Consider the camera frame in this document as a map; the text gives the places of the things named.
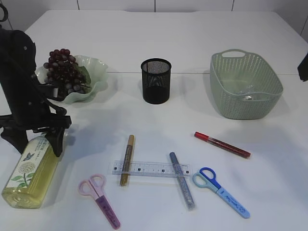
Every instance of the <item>pen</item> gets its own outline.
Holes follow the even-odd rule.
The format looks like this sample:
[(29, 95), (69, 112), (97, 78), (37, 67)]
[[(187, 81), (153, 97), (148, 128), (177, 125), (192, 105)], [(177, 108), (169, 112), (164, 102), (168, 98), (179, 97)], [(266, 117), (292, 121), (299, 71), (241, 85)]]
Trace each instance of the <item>pen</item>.
[[(129, 171), (129, 165), (130, 165), (131, 155), (133, 152), (134, 140), (135, 140), (134, 135), (130, 135), (128, 138), (127, 146), (126, 146), (126, 152), (125, 152), (124, 163), (123, 163), (123, 168), (122, 168), (123, 172)], [(127, 173), (121, 174), (120, 186), (126, 186), (127, 181), (128, 181), (128, 176), (129, 174)]]
[[(182, 172), (181, 166), (179, 165), (178, 159), (175, 156), (175, 153), (172, 152), (169, 154), (169, 156), (170, 156), (171, 163), (172, 163), (175, 173), (182, 175), (183, 172)], [(191, 195), (191, 192), (189, 191), (185, 177), (177, 177), (177, 179), (178, 179), (178, 183), (181, 188), (182, 194), (184, 196), (185, 203), (188, 207), (188, 210), (192, 210), (195, 207), (195, 204), (193, 202), (193, 197)]]
[(226, 151), (229, 151), (231, 153), (239, 155), (239, 156), (241, 156), (243, 158), (250, 157), (250, 153), (249, 152), (244, 151), (243, 149), (234, 147), (234, 146), (232, 146), (230, 144), (227, 144), (225, 142), (216, 140), (213, 137), (207, 136), (207, 135), (202, 134), (200, 132), (195, 132), (194, 136), (199, 138), (199, 139), (201, 139), (201, 140), (203, 140), (203, 141), (205, 141), (205, 142), (207, 142), (207, 143), (210, 143), (210, 144), (215, 145), (215, 146), (217, 146), (219, 148), (222, 148), (222, 149), (224, 149)]

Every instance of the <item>transparent ruler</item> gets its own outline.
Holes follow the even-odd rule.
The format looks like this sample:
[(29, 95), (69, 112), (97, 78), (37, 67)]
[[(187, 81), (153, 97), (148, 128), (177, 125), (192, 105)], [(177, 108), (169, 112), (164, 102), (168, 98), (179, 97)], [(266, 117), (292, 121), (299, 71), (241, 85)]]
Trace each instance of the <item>transparent ruler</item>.
[(115, 161), (112, 168), (112, 174), (130, 174), (131, 176), (146, 177), (188, 177), (192, 173), (190, 165), (179, 165), (183, 174), (177, 174), (171, 163), (130, 162), (127, 164), (129, 165), (129, 171), (124, 171), (123, 165), (124, 161)]

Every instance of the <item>yellow liquid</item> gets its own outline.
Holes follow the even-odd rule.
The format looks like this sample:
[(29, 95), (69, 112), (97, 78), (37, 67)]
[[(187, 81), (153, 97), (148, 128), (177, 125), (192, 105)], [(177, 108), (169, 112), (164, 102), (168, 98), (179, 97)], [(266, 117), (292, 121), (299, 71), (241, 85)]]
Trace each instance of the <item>yellow liquid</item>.
[(40, 162), (35, 174), (28, 187), (17, 188), (7, 185), (2, 191), (2, 197), (5, 201), (14, 208), (39, 208), (42, 205), (54, 171), (58, 164), (58, 157), (55, 156), (51, 145), (49, 144), (42, 161)]

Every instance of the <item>red marker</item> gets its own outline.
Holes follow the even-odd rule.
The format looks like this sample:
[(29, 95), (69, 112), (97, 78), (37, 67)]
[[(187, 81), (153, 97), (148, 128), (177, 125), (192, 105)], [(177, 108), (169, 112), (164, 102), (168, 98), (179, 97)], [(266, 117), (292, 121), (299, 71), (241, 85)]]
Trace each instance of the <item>red marker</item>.
[(194, 136), (199, 138), (199, 139), (201, 139), (201, 140), (203, 140), (203, 141), (205, 141), (205, 142), (207, 142), (207, 143), (210, 143), (210, 144), (215, 145), (215, 146), (217, 146), (219, 148), (222, 148), (222, 149), (224, 149), (226, 151), (229, 151), (231, 153), (239, 155), (239, 156), (241, 156), (243, 158), (250, 157), (250, 153), (249, 152), (246, 152), (243, 149), (234, 147), (234, 146), (232, 146), (230, 144), (227, 144), (225, 142), (216, 140), (213, 137), (207, 136), (207, 135), (202, 134), (200, 132), (195, 132)]

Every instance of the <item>plastic bottle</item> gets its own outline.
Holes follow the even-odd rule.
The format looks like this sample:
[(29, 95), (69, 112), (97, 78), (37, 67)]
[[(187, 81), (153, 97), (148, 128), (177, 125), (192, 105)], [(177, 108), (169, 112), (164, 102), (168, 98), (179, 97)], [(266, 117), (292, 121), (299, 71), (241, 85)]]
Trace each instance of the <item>plastic bottle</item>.
[(39, 208), (42, 205), (58, 157), (44, 136), (32, 139), (6, 183), (2, 197), (14, 208)]

